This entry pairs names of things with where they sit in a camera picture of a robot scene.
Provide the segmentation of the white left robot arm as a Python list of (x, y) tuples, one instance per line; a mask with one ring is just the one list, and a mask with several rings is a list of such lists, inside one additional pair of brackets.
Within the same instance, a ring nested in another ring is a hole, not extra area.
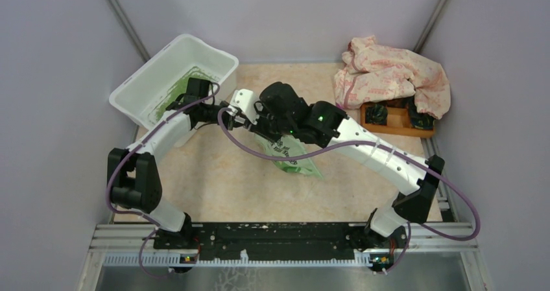
[(191, 217), (163, 197), (159, 162), (200, 122), (213, 122), (220, 85), (190, 78), (185, 93), (172, 101), (154, 127), (126, 148), (108, 154), (106, 205), (118, 215), (141, 216), (169, 232), (179, 248), (193, 243)]

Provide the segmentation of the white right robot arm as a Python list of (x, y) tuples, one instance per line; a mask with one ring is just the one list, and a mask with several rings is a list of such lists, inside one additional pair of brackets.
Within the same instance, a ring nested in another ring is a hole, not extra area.
[(375, 210), (365, 229), (366, 241), (382, 247), (407, 222), (423, 224), (445, 161), (410, 155), (364, 129), (336, 105), (308, 104), (289, 84), (275, 82), (260, 95), (242, 89), (232, 104), (240, 108), (248, 129), (277, 141), (289, 135), (305, 144), (332, 148), (386, 178), (398, 189), (395, 199)]

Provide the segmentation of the white plastic litter box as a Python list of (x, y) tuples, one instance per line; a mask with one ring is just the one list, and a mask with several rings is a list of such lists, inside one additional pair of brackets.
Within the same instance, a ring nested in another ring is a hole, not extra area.
[(191, 67), (199, 66), (219, 77), (220, 102), (237, 88), (239, 60), (190, 34), (181, 34), (156, 53), (145, 65), (117, 87), (109, 103), (133, 122), (150, 130), (154, 127), (153, 111), (174, 82)]

